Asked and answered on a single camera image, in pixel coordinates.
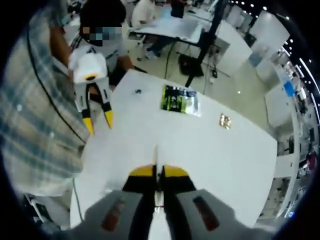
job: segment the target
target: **blue jeans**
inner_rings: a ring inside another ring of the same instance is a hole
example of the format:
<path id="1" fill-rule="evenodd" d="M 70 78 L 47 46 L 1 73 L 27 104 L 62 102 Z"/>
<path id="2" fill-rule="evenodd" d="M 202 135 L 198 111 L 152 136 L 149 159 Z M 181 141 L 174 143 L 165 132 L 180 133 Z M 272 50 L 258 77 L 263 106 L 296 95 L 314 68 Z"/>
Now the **blue jeans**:
<path id="1" fill-rule="evenodd" d="M 174 41 L 173 38 L 167 36 L 159 36 L 147 51 L 152 51 L 155 54 L 159 53 L 165 46 L 171 44 Z"/>

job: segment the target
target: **black hair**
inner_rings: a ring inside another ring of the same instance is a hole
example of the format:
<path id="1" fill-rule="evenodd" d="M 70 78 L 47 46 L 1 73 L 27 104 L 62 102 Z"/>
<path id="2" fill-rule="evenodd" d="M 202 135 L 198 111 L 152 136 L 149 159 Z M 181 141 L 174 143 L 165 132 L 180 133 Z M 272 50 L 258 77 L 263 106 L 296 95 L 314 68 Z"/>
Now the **black hair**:
<path id="1" fill-rule="evenodd" d="M 81 27 L 121 27 L 125 19 L 121 0 L 88 0 L 80 11 Z"/>

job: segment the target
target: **white table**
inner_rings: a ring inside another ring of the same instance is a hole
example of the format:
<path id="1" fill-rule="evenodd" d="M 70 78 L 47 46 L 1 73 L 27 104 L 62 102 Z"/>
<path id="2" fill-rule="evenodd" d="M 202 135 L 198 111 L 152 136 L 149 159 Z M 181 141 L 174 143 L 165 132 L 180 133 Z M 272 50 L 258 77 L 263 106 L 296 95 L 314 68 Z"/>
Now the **white table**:
<path id="1" fill-rule="evenodd" d="M 194 13 L 186 11 L 185 13 L 191 17 L 195 17 L 204 21 L 207 21 L 211 23 L 212 19 L 214 18 L 214 15 L 211 12 L 208 12 L 205 9 L 202 8 L 190 8 L 189 10 L 193 11 Z"/>
<path id="2" fill-rule="evenodd" d="M 202 31 L 203 26 L 197 20 L 181 19 L 172 16 L 158 18 L 137 29 L 132 28 L 130 30 L 134 34 L 166 36 L 173 39 L 179 38 L 190 44 L 197 44 L 199 42 Z"/>
<path id="3" fill-rule="evenodd" d="M 195 187 L 206 189 L 235 210 L 252 227 L 270 191 L 277 142 L 248 119 L 198 93 L 201 117 L 160 110 L 164 79 L 130 70 L 111 95 L 114 126 L 101 115 L 89 138 L 82 174 L 75 180 L 82 215 L 113 189 L 121 189 L 129 172 L 152 163 L 186 170 Z M 232 120 L 219 126 L 221 113 Z M 80 223 L 72 195 L 71 227 Z"/>

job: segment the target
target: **white cabinet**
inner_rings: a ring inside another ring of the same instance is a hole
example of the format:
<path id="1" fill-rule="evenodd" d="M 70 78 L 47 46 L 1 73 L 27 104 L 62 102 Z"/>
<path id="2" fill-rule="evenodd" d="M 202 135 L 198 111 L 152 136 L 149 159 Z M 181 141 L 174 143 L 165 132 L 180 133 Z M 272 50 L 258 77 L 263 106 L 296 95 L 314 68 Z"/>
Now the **white cabinet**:
<path id="1" fill-rule="evenodd" d="M 270 60 L 262 59 L 261 62 L 255 67 L 256 73 L 259 78 L 264 82 L 268 83 L 272 81 L 273 78 L 277 79 L 275 72 L 275 66 Z"/>
<path id="2" fill-rule="evenodd" d="M 264 98 L 269 124 L 274 128 L 284 124 L 291 116 L 292 99 L 282 84 L 269 91 Z"/>
<path id="3" fill-rule="evenodd" d="M 294 153 L 283 155 L 283 156 L 277 156 L 275 170 L 274 170 L 274 177 L 275 178 L 292 177 L 294 159 L 295 159 Z"/>

